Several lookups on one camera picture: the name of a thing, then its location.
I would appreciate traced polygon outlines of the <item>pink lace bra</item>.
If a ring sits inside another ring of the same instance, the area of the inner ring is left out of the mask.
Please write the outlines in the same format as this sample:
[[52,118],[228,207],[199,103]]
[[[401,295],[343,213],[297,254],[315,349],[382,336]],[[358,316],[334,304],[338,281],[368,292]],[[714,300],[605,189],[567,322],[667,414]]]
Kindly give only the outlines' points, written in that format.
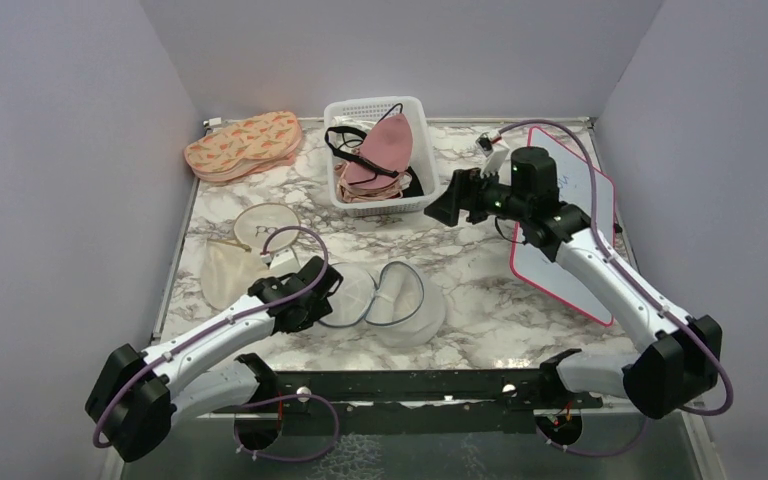
[[350,186],[345,179],[345,170],[348,164],[343,162],[334,168],[337,176],[336,196],[343,203],[361,203],[374,202],[389,199],[398,199],[403,196],[403,190],[407,188],[413,180],[410,173],[402,173],[396,180],[383,187],[371,189],[361,188],[360,186]]

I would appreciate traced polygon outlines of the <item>white mesh laundry bag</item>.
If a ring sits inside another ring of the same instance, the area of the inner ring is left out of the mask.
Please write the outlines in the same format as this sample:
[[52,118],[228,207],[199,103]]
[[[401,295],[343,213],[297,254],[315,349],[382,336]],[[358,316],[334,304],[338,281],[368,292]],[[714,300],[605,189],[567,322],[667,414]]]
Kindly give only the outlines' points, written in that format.
[[319,320],[330,329],[364,324],[391,348],[430,341],[447,316],[441,288],[418,267],[392,261],[375,272],[359,263],[335,265],[342,283],[329,298],[332,312]]

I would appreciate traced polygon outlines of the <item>dusty pink padded bra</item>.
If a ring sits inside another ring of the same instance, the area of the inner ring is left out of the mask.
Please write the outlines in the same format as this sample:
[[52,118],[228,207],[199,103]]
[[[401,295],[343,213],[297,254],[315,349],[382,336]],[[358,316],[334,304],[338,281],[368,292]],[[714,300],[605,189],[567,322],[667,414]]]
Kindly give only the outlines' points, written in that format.
[[348,164],[345,179],[350,186],[383,187],[409,168],[413,134],[403,108],[396,103],[368,130],[349,125],[326,130],[332,155]]

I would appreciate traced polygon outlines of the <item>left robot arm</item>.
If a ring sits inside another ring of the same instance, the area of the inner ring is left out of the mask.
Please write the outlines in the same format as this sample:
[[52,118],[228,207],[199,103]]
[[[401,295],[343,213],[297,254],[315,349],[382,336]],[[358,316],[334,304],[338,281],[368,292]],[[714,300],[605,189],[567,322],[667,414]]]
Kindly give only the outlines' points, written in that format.
[[92,443],[126,462],[159,446],[177,424],[240,405],[258,411],[284,401],[277,374],[256,354],[220,361],[275,334],[304,331],[332,313],[343,282],[315,256],[298,272],[257,280],[217,316],[165,343],[137,350],[124,344],[107,357],[84,410]]

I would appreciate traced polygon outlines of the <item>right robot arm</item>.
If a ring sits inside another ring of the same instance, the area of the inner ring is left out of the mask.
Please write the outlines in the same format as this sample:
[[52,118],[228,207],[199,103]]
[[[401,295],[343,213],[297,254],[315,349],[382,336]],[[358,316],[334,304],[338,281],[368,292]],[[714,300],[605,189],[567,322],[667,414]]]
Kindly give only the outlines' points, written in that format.
[[478,168],[454,172],[426,216],[454,227],[462,212],[471,224],[494,216],[514,220],[528,245],[574,276],[619,322],[636,355],[589,355],[572,349],[542,365],[539,398],[560,407],[576,393],[626,398],[644,416],[661,419],[722,384],[722,329],[710,316],[693,317],[668,301],[608,246],[591,218],[560,198],[554,159],[540,147],[511,156],[511,182]]

